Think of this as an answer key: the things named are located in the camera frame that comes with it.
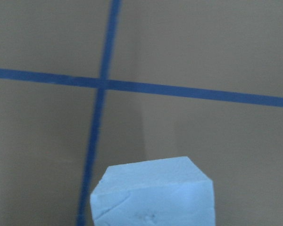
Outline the light blue foam block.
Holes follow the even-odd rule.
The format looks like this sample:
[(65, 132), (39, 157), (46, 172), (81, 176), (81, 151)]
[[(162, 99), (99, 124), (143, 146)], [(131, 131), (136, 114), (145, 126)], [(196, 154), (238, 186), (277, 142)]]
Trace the light blue foam block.
[(214, 187), (188, 157), (109, 166), (90, 196), (96, 226), (213, 226)]

